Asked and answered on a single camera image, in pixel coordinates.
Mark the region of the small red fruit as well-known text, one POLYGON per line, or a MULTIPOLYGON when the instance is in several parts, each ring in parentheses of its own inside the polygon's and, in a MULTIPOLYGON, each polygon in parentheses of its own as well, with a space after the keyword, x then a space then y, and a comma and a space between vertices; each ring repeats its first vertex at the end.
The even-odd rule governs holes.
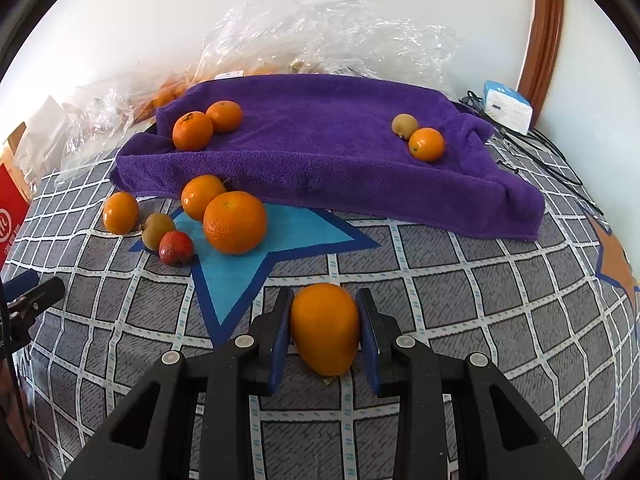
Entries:
POLYGON ((185 232, 169 231, 158 245, 160 262, 165 266, 188 266, 194 256, 194 244, 185 232))

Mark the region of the oval orange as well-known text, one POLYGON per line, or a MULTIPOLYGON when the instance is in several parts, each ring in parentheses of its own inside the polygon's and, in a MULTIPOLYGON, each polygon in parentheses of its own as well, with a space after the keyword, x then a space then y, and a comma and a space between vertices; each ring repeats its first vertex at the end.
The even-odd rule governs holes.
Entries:
POLYGON ((314 372, 341 376, 352 366, 359 346, 356 302, 334 284, 306 286, 292 303, 291 334, 300 357, 314 372))

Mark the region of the large orange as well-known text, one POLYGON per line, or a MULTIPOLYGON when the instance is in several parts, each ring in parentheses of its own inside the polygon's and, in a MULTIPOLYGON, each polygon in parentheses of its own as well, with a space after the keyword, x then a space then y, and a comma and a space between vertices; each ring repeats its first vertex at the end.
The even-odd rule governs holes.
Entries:
POLYGON ((226 255, 250 252, 262 242, 267 228, 264 204, 247 192, 224 192, 215 197, 204 212, 206 240, 226 255))

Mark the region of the largest orange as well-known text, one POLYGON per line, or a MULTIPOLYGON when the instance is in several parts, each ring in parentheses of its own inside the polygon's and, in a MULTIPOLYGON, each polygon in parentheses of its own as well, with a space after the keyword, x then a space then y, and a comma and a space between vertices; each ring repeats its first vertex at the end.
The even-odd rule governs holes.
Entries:
POLYGON ((172 128, 171 139, 178 151, 201 151, 214 135, 214 125, 209 117, 194 110, 181 116, 172 128))

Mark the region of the round orange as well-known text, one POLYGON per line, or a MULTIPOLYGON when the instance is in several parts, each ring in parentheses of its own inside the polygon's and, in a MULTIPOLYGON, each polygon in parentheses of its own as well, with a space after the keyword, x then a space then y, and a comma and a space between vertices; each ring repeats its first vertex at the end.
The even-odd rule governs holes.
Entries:
POLYGON ((230 133, 240 128, 243 111, 237 102, 217 101, 209 105, 205 115, 214 127, 214 133, 230 133))

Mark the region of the small orange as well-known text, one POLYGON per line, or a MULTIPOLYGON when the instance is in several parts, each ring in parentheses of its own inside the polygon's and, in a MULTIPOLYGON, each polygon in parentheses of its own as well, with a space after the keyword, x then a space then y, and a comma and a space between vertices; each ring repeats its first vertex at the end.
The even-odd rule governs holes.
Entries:
POLYGON ((409 153, 422 162, 437 162, 445 153, 446 144, 438 130, 420 128, 410 136, 408 148, 409 153))

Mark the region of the green-brown kiwi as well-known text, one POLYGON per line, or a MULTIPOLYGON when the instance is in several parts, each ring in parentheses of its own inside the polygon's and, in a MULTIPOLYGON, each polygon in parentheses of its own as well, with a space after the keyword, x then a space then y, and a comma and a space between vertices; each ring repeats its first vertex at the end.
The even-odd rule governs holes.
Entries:
POLYGON ((402 140, 408 141, 410 136, 420 128, 418 121, 410 114, 398 114, 390 125, 392 133, 399 136, 402 140))

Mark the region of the grey checked tablecloth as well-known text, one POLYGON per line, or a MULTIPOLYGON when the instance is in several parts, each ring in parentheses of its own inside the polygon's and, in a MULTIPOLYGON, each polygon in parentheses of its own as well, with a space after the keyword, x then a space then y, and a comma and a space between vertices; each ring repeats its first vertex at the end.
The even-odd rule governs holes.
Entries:
MULTIPOLYGON (((540 144, 492 139, 492 157, 546 202, 538 237, 474 240, 368 214, 346 221, 372 238, 358 252, 278 262, 236 326, 269 311, 280 287, 366 288, 378 310, 437 353, 486 354, 546 423, 588 479, 607 479, 639 431, 639 312, 630 271, 606 221, 561 188, 564 159, 540 144)), ((61 478, 106 416, 163 353, 212 348, 189 270, 107 232, 113 155, 76 180, 42 179, 3 267, 57 276, 65 296, 32 326, 1 376, 1 415, 46 479, 61 478)), ((340 377, 314 374, 291 352, 283 382, 248 399, 259 479, 387 479, 399 403, 375 396, 356 361, 340 377)))

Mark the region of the white plastic bag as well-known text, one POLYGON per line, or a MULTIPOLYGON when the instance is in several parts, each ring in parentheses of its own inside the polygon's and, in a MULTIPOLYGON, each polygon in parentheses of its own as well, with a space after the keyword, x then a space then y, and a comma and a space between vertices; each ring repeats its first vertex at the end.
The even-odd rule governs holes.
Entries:
POLYGON ((70 116, 50 96, 27 125, 21 140, 34 170, 34 188, 41 178, 61 165, 70 128, 70 116))

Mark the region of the clear plastic bag left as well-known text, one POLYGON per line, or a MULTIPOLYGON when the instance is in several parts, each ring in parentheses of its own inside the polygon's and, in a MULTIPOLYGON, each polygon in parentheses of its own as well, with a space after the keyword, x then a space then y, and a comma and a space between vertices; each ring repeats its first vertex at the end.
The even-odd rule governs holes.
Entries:
POLYGON ((159 108, 183 94, 188 79, 184 70, 135 70, 80 88, 73 102, 63 105, 68 125, 56 182, 76 179, 126 143, 136 125, 148 122, 159 108))

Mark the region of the clear plastic bag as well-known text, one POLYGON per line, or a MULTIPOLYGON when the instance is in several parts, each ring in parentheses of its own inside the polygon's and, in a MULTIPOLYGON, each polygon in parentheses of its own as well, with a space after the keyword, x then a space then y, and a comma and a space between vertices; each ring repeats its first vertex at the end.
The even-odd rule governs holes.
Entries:
POLYGON ((369 77, 452 96, 448 27, 381 18, 361 0, 247 0, 203 41, 196 82, 269 74, 369 77))
POLYGON ((126 143, 136 125, 148 122, 159 108, 183 94, 188 79, 184 70, 135 70, 80 88, 73 102, 63 105, 68 125, 56 182, 76 179, 126 143))

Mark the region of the purple towel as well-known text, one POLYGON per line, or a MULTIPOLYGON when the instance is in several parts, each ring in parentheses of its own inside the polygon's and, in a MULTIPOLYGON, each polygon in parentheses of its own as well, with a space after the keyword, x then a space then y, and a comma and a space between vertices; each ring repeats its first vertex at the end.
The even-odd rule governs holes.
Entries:
POLYGON ((418 222, 466 237, 536 240, 544 196, 494 162, 491 133, 488 122, 442 93, 411 84, 326 74, 210 80, 162 107, 155 126, 120 149, 111 179, 137 196, 177 197, 191 179, 213 174, 268 203, 418 222), (240 128, 204 150, 178 151, 175 122, 219 100, 242 107, 240 128), (398 114, 442 134, 441 159, 409 153, 409 140, 390 128, 398 114))

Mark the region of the white blue charger box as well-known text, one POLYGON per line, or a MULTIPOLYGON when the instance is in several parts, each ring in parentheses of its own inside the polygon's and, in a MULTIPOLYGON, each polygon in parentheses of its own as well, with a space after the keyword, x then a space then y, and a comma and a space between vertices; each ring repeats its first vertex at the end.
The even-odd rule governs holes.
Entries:
POLYGON ((483 110, 499 125, 521 134, 528 133, 534 112, 524 96, 493 80, 484 84, 483 110))

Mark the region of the clear plastic bag right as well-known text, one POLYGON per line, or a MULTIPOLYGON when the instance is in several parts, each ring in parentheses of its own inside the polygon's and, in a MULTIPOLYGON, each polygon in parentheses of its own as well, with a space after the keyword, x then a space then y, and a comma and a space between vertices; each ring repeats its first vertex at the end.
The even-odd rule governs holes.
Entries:
POLYGON ((269 74, 369 77, 452 96, 448 27, 381 18, 361 0, 247 0, 203 41, 196 82, 269 74))

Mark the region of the brown wooden door frame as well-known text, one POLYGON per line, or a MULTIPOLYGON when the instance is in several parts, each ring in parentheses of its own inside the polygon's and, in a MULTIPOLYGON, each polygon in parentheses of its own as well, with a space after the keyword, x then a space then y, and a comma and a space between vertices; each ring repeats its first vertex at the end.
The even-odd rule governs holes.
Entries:
POLYGON ((534 126, 544 107, 558 58, 564 0, 534 0, 533 11, 518 92, 533 107, 534 126))

